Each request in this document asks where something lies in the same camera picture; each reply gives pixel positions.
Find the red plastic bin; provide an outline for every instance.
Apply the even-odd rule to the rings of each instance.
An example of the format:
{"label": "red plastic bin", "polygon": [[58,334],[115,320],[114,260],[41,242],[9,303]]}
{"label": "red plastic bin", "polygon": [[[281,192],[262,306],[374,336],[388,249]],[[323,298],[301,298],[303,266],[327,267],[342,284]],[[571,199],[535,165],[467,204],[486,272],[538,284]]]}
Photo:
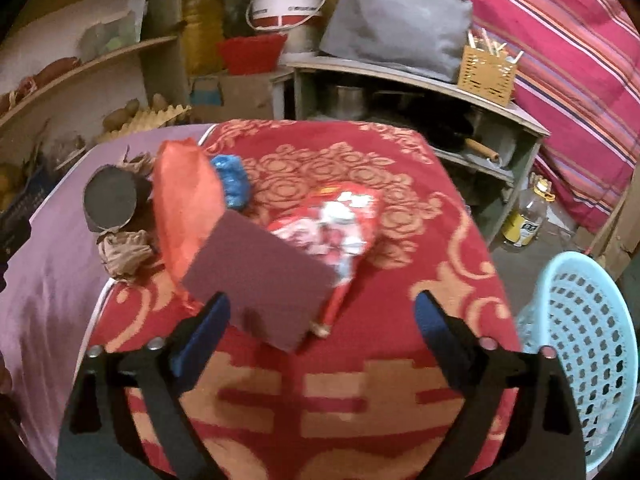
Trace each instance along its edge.
{"label": "red plastic bin", "polygon": [[218,44],[231,75],[273,72],[287,41],[286,34],[261,34],[252,38],[232,38]]}

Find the gray bag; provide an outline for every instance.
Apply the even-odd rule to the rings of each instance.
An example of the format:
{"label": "gray bag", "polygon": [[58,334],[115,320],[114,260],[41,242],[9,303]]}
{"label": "gray bag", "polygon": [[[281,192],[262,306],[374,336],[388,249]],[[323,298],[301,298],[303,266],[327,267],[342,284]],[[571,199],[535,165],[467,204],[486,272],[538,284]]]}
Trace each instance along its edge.
{"label": "gray bag", "polygon": [[339,0],[320,49],[453,82],[472,12],[470,0]]}

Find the purple fabric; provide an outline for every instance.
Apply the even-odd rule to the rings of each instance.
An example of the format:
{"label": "purple fabric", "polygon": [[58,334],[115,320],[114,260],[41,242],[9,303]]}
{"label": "purple fabric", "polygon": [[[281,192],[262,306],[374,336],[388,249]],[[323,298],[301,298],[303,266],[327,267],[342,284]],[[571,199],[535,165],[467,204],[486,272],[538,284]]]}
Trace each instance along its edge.
{"label": "purple fabric", "polygon": [[209,125],[134,134],[92,149],[31,219],[32,234],[9,262],[0,293],[0,351],[31,453],[55,474],[58,432],[71,392],[78,352],[108,276],[82,212],[82,190],[103,164],[152,152],[167,139],[193,137]]}

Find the blue gripper pad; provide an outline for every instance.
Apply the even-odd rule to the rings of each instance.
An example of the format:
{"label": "blue gripper pad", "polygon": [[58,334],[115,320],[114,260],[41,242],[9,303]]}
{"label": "blue gripper pad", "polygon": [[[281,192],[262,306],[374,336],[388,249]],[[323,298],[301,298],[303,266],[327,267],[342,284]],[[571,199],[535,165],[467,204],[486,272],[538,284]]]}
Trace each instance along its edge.
{"label": "blue gripper pad", "polygon": [[193,390],[229,323],[231,307],[226,295],[220,294],[211,301],[215,301],[215,304],[210,312],[201,320],[184,347],[169,360],[177,395]]}
{"label": "blue gripper pad", "polygon": [[426,290],[415,298],[415,322],[449,387],[464,392],[468,384],[472,353],[459,337],[460,334],[452,331],[452,324],[458,322],[464,325],[464,322],[447,316],[437,300]]}

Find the plastic bottle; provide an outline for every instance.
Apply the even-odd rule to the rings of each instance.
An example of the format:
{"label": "plastic bottle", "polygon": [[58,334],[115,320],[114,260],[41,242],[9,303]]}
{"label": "plastic bottle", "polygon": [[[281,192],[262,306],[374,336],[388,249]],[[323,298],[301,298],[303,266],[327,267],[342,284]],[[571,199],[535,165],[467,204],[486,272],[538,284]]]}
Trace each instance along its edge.
{"label": "plastic bottle", "polygon": [[550,193],[551,183],[539,178],[533,187],[524,190],[518,204],[502,225],[502,235],[514,247],[527,245],[546,218],[548,204],[556,199]]}
{"label": "plastic bottle", "polygon": [[182,0],[182,46],[189,76],[207,75],[223,69],[218,43],[225,39],[223,0]]}

